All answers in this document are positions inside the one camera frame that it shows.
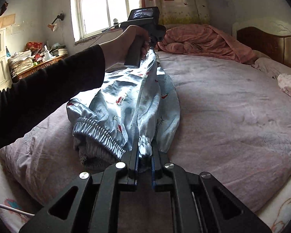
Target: curtain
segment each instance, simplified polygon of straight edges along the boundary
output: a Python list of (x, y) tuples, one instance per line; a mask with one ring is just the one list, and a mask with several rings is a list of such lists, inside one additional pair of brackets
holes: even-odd
[(139, 0), (140, 7), (157, 6), (160, 11), (159, 23), (208, 24), (209, 10), (206, 0)]

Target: window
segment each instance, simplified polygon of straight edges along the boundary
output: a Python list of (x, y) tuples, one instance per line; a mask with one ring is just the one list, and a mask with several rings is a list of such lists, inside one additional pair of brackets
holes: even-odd
[(139, 0), (76, 0), (80, 37), (100, 33), (118, 22), (126, 21), (131, 10), (139, 8)]

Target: bed headboard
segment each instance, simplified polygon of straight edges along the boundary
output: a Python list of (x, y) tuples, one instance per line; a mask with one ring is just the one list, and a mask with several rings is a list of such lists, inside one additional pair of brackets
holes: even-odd
[(291, 25), (273, 18), (233, 24), (233, 36), (254, 50), (291, 67)]

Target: human hand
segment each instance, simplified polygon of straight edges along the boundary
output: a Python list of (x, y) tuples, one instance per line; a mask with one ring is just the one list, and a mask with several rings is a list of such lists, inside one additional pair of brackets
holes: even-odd
[(139, 26), (131, 25), (116, 39), (100, 44), (105, 56), (106, 69), (116, 63), (124, 63), (128, 49), (136, 35), (143, 36), (145, 40), (141, 48), (141, 58), (146, 58), (150, 49), (148, 31)]

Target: black sleeve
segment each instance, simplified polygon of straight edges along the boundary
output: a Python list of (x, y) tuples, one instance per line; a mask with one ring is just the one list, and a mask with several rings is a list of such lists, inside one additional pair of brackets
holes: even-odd
[(104, 76), (104, 54), (96, 45), (0, 91), (0, 148), (23, 137), (79, 92), (99, 88)]

